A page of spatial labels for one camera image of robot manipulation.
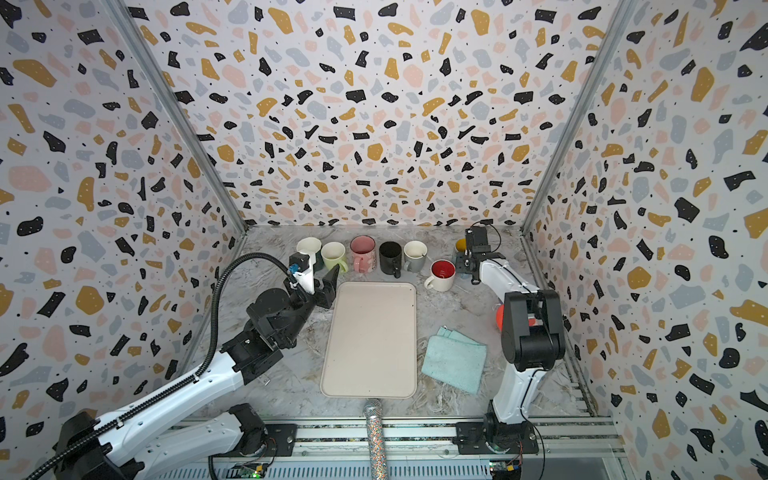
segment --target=black cable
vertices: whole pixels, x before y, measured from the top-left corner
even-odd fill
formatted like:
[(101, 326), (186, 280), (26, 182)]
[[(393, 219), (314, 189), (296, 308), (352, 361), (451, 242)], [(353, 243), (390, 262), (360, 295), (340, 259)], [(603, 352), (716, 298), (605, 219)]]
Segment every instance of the black cable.
[(525, 418), (525, 415), (523, 415), (523, 412), (520, 412), (520, 415), (523, 417), (523, 419), (526, 422), (529, 422), (531, 425), (533, 425), (533, 429), (538, 434), (538, 437), (541, 439), (541, 473), (538, 476), (538, 480), (541, 480), (544, 478), (544, 469), (547, 468), (547, 449), (544, 447), (544, 437), (541, 436), (541, 432), (538, 431), (538, 428), (536, 428), (536, 425), (533, 424), (530, 420)]
[(211, 480), (219, 480), (219, 477), (216, 476), (216, 470), (214, 470), (214, 456), (211, 455), (208, 457), (208, 476), (210, 476)]
[(499, 266), (500, 266), (501, 268), (503, 268), (504, 270), (507, 270), (507, 271), (509, 272), (509, 274), (510, 274), (510, 275), (512, 275), (512, 278), (514, 278), (514, 279), (515, 279), (515, 281), (517, 281), (517, 283), (520, 283), (520, 286), (521, 286), (521, 287), (525, 288), (525, 290), (526, 290), (528, 293), (530, 293), (530, 294), (533, 294), (533, 292), (532, 292), (532, 291), (530, 291), (530, 290), (528, 289), (528, 287), (526, 287), (525, 285), (523, 285), (523, 282), (522, 282), (522, 280), (520, 280), (520, 279), (518, 278), (518, 276), (517, 276), (517, 275), (515, 275), (515, 273), (514, 273), (514, 272), (512, 272), (512, 270), (510, 270), (510, 269), (509, 269), (509, 268), (507, 268), (506, 266), (502, 265), (502, 264), (501, 264), (500, 262), (498, 262), (496, 259), (493, 259), (493, 258), (489, 258), (488, 260), (492, 261), (493, 263), (496, 263), (497, 265), (499, 265)]
[[(482, 222), (482, 220), (478, 220), (478, 221), (474, 222), (472, 225), (470, 225), (469, 228), (472, 228), (472, 227), (474, 227), (475, 225), (477, 225), (478, 223), (481, 223), (481, 222)], [(498, 230), (496, 230), (496, 227), (493, 226), (493, 223), (484, 223), (483, 226), (491, 227), (493, 230), (496, 231), (496, 235), (498, 235), (498, 245), (496, 246), (495, 249), (491, 250), (491, 253), (494, 253), (496, 250), (498, 250), (499, 248), (502, 247), (502, 235), (498, 232)]]
[[(190, 383), (196, 382), (197, 378), (201, 377), (203, 373), (205, 373), (205, 371), (208, 369), (208, 367), (210, 366), (210, 363), (214, 360), (214, 355), (216, 355), (216, 347), (219, 339), (219, 298), (221, 297), (221, 292), (224, 289), (224, 284), (227, 282), (227, 279), (232, 274), (232, 271), (238, 265), (240, 265), (242, 262), (247, 262), (248, 260), (255, 260), (255, 259), (268, 260), (274, 263), (275, 265), (277, 265), (278, 268), (280, 268), (280, 270), (283, 273), (286, 274), (286, 276), (288, 276), (289, 279), (293, 280), (293, 276), (288, 271), (288, 267), (283, 265), (283, 263), (279, 261), (277, 258), (272, 257), (271, 255), (268, 255), (266, 253), (261, 253), (261, 252), (246, 253), (245, 255), (236, 258), (235, 261), (227, 265), (227, 268), (224, 269), (224, 271), (219, 276), (219, 280), (216, 282), (216, 287), (214, 288), (214, 293), (211, 297), (211, 303), (210, 303), (211, 305), (210, 307), (210, 345), (208, 346), (208, 353), (206, 353), (203, 363), (200, 365), (200, 368), (197, 369), (194, 375), (190, 375), (185, 379), (182, 379), (181, 381), (179, 381), (179, 383), (173, 384), (172, 386), (168, 387), (167, 389), (163, 390), (162, 392), (158, 393), (152, 398), (145, 400), (144, 402), (140, 403), (134, 408), (128, 410), (126, 413), (120, 415), (119, 417), (112, 420), (111, 422), (105, 423), (99, 429), (94, 430), (93, 432), (87, 434), (86, 436), (72, 443), (70, 446), (64, 449), (61, 453), (58, 453), (53, 457), (49, 458), (48, 460), (46, 460), (45, 462), (43, 462), (31, 474), (29, 474), (26, 480), (38, 480), (48, 470), (56, 466), (61, 460), (79, 451), (84, 446), (86, 446), (89, 442), (97, 439), (99, 435), (109, 432), (113, 428), (120, 425), (122, 422), (125, 422), (126, 420), (134, 418), (136, 415), (139, 414), (139, 412), (142, 412), (143, 410), (151, 407), (152, 405), (161, 401), (162, 399), (165, 399), (170, 394), (189, 385)], [(302, 288), (301, 285), (298, 283), (296, 284), (296, 288), (299, 290), (299, 293), (306, 298), (306, 291), (304, 290), (304, 288)]]
[(270, 461), (270, 463), (267, 464), (266, 466), (267, 468), (271, 467), (272, 464), (275, 462), (275, 458), (277, 458), (277, 440), (273, 439), (272, 437), (270, 437), (270, 440), (272, 440), (272, 443), (275, 444), (275, 456), (272, 457), (272, 460)]
[[(536, 375), (537, 372), (545, 372), (545, 370), (544, 369), (536, 369), (533, 372), (533, 375), (531, 375), (531, 379), (528, 380), (528, 386), (525, 387), (525, 393), (523, 393), (523, 399), (522, 399), (521, 403), (525, 403), (525, 397), (528, 394), (528, 390), (531, 388), (531, 384), (533, 383), (533, 378), (534, 378), (534, 376)], [(536, 425), (534, 425), (534, 423), (532, 421), (528, 420), (528, 418), (523, 413), (523, 409), (522, 408), (520, 408), (520, 416), (523, 418), (523, 420), (525, 420), (526, 422), (531, 424), (533, 429), (538, 434), (538, 437), (541, 439), (541, 474), (539, 474), (539, 476), (538, 476), (538, 480), (541, 480), (544, 477), (544, 469), (547, 466), (547, 449), (544, 447), (544, 437), (541, 436), (541, 432), (538, 431), (538, 428), (536, 427)]]
[[(293, 276), (288, 271), (288, 267), (283, 265), (283, 262), (279, 261), (277, 258), (268, 255), (266, 253), (261, 252), (253, 252), (253, 253), (246, 253), (245, 255), (238, 257), (227, 265), (227, 268), (224, 269), (224, 271), (219, 276), (219, 280), (216, 282), (216, 288), (214, 288), (214, 294), (211, 297), (210, 301), (210, 345), (208, 346), (208, 353), (205, 354), (205, 359), (203, 360), (203, 363), (200, 365), (200, 368), (197, 369), (195, 372), (195, 375), (202, 376), (203, 373), (206, 371), (210, 363), (214, 360), (214, 355), (216, 355), (216, 347), (218, 346), (219, 342), (219, 299), (221, 298), (221, 291), (224, 289), (224, 284), (227, 282), (227, 279), (232, 274), (232, 271), (241, 263), (247, 262), (248, 260), (255, 260), (255, 259), (261, 259), (261, 260), (268, 260), (272, 263), (274, 263), (277, 268), (279, 268), (289, 279), (293, 280)], [(306, 298), (306, 291), (304, 288), (297, 283), (296, 288), (299, 290), (299, 293)]]

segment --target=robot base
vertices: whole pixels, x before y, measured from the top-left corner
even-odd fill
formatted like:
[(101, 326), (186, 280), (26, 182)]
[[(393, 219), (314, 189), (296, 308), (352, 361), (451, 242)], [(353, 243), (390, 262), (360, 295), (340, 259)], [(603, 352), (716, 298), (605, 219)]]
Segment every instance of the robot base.
[(488, 404), (488, 412), (483, 422), (457, 422), (456, 438), (460, 455), (479, 455), (485, 453), (523, 454), (538, 453), (538, 442), (533, 424), (525, 421), (517, 424), (501, 423), (496, 418), (493, 405)]
[(297, 429), (295, 423), (269, 424), (263, 434), (266, 440), (266, 451), (261, 455), (261, 458), (269, 459), (270, 457), (290, 457), (293, 455)]

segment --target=light green mug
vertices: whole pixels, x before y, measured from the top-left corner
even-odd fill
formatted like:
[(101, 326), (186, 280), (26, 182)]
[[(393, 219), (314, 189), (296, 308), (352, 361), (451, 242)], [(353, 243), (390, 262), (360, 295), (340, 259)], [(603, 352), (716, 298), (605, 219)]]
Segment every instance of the light green mug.
[(349, 267), (346, 265), (346, 248), (339, 242), (328, 242), (320, 250), (326, 268), (331, 270), (335, 265), (339, 266), (340, 273), (346, 273)]

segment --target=pink mug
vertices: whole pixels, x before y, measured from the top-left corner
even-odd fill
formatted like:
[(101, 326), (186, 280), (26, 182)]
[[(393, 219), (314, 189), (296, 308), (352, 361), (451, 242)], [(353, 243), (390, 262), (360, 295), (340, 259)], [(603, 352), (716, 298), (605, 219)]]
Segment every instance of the pink mug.
[(354, 266), (358, 273), (371, 273), (376, 268), (376, 241), (367, 235), (360, 235), (349, 245)]

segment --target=towel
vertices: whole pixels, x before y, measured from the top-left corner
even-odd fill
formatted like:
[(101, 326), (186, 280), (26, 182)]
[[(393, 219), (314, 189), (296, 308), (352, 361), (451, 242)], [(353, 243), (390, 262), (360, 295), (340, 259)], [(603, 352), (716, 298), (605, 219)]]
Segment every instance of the towel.
[(440, 327), (429, 337), (422, 373), (477, 395), (487, 347), (454, 330)]

